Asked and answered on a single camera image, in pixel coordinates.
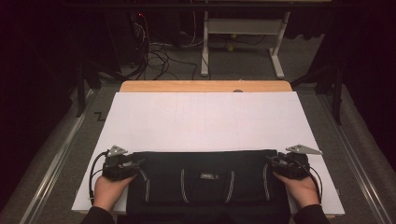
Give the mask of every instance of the gray carpet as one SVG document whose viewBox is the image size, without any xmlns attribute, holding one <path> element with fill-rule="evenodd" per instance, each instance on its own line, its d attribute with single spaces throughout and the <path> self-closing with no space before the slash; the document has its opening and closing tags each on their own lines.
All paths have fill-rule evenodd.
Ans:
<svg viewBox="0 0 396 224">
<path fill-rule="evenodd" d="M 260 39 L 244 37 L 240 40 L 255 43 Z M 306 73 L 320 41 L 321 38 L 307 41 L 301 37 L 284 40 L 279 52 L 279 59 L 287 81 L 292 81 Z M 216 80 L 276 79 L 271 59 L 267 53 L 267 49 L 273 43 L 272 37 L 266 37 L 259 45 L 233 43 L 234 51 L 229 52 L 226 49 L 217 49 L 224 46 L 221 38 L 211 38 L 209 43 L 209 46 L 212 47 L 209 54 L 211 78 Z M 167 52 L 175 60 L 197 63 L 195 79 L 208 79 L 208 77 L 199 75 L 201 48 L 175 49 L 167 47 Z M 164 74 L 160 79 L 191 79 L 193 69 L 194 66 L 190 64 L 170 62 L 168 71 L 172 74 Z M 146 76 L 140 77 L 140 79 L 151 79 L 158 74 L 158 70 L 148 69 Z M 71 207 L 75 200 L 76 190 L 87 170 L 92 151 L 105 123 L 98 120 L 99 115 L 96 112 L 102 113 L 101 119 L 105 118 L 114 94 L 120 88 L 120 83 L 117 81 L 103 80 L 103 82 L 103 87 L 94 91 L 91 103 L 84 112 L 85 119 L 75 134 L 63 169 L 57 176 L 48 199 L 38 211 L 34 219 L 35 223 L 79 223 L 84 218 L 84 215 L 71 211 Z M 329 103 L 328 99 L 331 97 L 326 96 L 323 100 L 323 97 L 315 95 L 314 87 L 314 84 L 302 84 L 295 88 L 295 91 L 298 92 L 318 146 L 324 152 L 324 160 L 335 187 L 340 191 L 340 199 L 346 210 L 344 216 L 332 219 L 331 223 L 381 223 L 373 212 L 374 208 L 366 199 L 362 184 L 344 150 L 345 142 L 340 138 L 332 118 L 328 115 L 329 111 L 324 105 Z M 75 100 L 76 95 L 71 95 L 71 98 Z M 2 211 L 0 223 L 20 223 L 55 155 L 64 144 L 73 123 L 77 121 L 76 113 L 77 104 L 74 104 L 68 115 L 59 123 L 45 145 L 36 154 L 7 207 Z M 341 119 L 342 130 L 347 136 L 348 143 L 359 151 L 358 159 L 378 192 L 381 203 L 388 212 L 396 211 L 396 175 L 375 144 L 373 137 L 368 133 L 346 88 L 343 92 Z M 389 218 L 396 220 L 394 214 L 389 214 Z"/>
</svg>

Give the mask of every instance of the dark background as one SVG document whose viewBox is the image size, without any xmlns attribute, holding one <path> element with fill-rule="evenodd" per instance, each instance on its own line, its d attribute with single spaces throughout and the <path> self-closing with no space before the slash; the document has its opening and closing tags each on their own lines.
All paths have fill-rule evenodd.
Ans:
<svg viewBox="0 0 396 224">
<path fill-rule="evenodd" d="M 95 0 L 84 2 L 98 3 Z M 334 57 L 341 59 L 344 83 L 375 141 L 395 169 L 392 151 L 396 144 L 396 19 L 393 16 L 396 8 L 393 2 L 375 1 L 366 9 L 353 13 L 291 13 L 286 37 L 304 35 L 309 39 L 326 33 L 311 70 Z M 180 30 L 193 33 L 190 13 L 145 13 L 148 26 L 156 32 L 152 35 L 176 46 Z M 231 12 L 211 13 L 221 17 L 230 16 Z M 232 15 L 247 16 L 237 12 Z M 124 44 L 125 49 L 135 47 L 126 18 L 126 13 L 116 16 L 100 11 L 67 11 L 48 0 L 0 3 L 3 151 L 0 168 L 4 180 L 0 209 L 70 107 L 69 93 L 77 85 L 77 68 L 81 62 L 90 60 L 106 69 L 120 71 L 121 63 L 137 57 L 133 51 L 120 48 L 120 44 Z M 202 12 L 197 13 L 196 20 L 197 31 L 202 31 Z M 96 73 L 97 69 L 87 73 Z"/>
</svg>

